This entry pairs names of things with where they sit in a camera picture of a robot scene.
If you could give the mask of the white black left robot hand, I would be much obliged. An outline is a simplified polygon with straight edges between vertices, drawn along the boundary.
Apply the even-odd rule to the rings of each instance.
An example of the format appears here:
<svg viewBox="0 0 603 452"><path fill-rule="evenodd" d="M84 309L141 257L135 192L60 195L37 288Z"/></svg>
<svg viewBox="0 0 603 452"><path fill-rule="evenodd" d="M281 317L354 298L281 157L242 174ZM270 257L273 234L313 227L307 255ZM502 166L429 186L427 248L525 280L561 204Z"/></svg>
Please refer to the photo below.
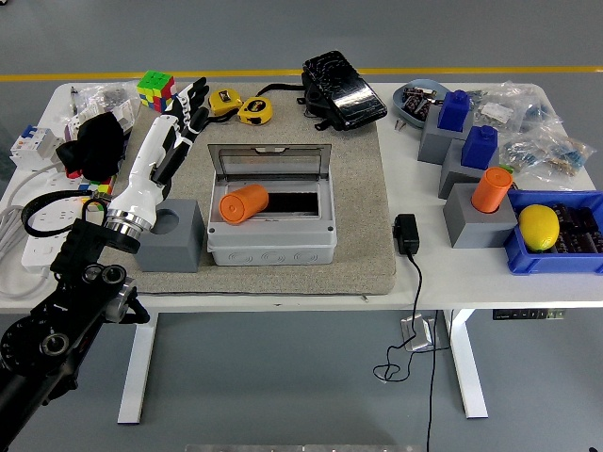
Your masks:
<svg viewBox="0 0 603 452"><path fill-rule="evenodd" d="M108 207L107 228L135 235L155 225L155 209L165 199L163 190L208 119L204 107L208 91L206 79L199 78L177 93L154 120L130 170L127 188Z"/></svg>

